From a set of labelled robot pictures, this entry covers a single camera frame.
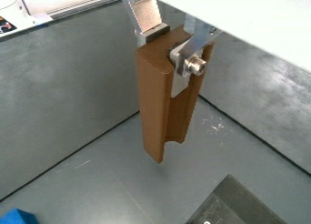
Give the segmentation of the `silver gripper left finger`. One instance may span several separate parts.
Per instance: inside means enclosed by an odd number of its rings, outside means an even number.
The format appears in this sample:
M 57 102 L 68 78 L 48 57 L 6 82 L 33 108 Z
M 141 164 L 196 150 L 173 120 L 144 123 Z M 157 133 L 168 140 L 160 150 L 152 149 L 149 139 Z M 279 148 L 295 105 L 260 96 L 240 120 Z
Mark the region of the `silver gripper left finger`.
M 144 46 L 169 31 L 156 0 L 121 0 L 134 28 L 137 46 Z

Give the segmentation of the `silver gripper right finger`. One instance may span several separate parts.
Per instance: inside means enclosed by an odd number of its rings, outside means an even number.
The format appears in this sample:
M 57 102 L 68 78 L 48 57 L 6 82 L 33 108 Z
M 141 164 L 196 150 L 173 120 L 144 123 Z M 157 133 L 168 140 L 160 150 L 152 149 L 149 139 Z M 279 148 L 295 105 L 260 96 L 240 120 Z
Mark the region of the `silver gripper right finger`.
M 203 49 L 211 45 L 221 33 L 221 29 L 185 15 L 183 30 L 191 37 L 169 51 L 169 62 L 173 64 L 170 96 L 176 97 L 188 87 L 191 75 L 201 76 L 208 60 L 203 58 Z

